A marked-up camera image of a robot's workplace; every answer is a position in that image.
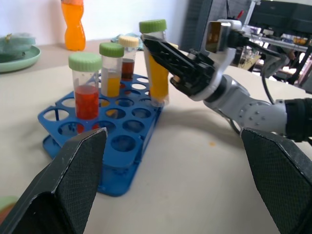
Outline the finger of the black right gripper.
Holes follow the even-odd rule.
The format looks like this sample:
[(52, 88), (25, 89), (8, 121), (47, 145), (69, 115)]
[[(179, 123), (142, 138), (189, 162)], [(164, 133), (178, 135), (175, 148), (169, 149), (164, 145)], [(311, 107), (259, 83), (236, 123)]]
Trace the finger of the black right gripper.
[(190, 78), (195, 74), (195, 63), (168, 42), (146, 38), (144, 45), (153, 59), (179, 78)]

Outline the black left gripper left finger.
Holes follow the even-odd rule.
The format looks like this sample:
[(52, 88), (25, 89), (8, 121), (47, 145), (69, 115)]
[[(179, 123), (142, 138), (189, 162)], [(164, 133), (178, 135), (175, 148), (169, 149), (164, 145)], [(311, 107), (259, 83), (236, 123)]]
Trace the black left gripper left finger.
[(107, 129), (67, 140), (0, 226), (2, 234), (84, 233), (101, 177)]

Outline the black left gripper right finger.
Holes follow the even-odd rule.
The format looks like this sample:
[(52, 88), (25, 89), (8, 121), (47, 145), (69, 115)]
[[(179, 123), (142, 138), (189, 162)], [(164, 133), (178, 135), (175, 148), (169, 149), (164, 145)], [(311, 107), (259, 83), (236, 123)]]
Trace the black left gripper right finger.
[(241, 139), (256, 188), (282, 234), (312, 232), (312, 161), (282, 136), (245, 128)]

